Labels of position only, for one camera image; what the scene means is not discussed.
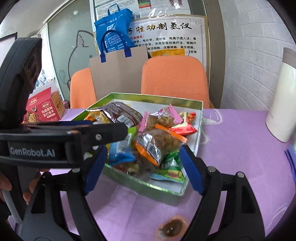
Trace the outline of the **person's left hand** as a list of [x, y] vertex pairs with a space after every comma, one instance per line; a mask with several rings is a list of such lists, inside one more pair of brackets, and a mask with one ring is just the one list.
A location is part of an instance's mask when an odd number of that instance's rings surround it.
[[[32, 179], [29, 183], [29, 188], [28, 190], [26, 190], [24, 193], [23, 193], [23, 198], [25, 200], [25, 202], [28, 204], [30, 202], [30, 199], [32, 197], [32, 194], [36, 188], [36, 185], [42, 175], [42, 173], [44, 172], [48, 172], [50, 171], [50, 169], [39, 169], [39, 171], [37, 172], [36, 176], [34, 177], [34, 179]], [[0, 175], [0, 187], [1, 187], [1, 200], [3, 202], [5, 202], [5, 199], [4, 199], [4, 196], [3, 196], [3, 190], [6, 190], [6, 191], [11, 191], [12, 189], [12, 185], [10, 183], [10, 181], [8, 180], [8, 178], [3, 174], [1, 173]]]

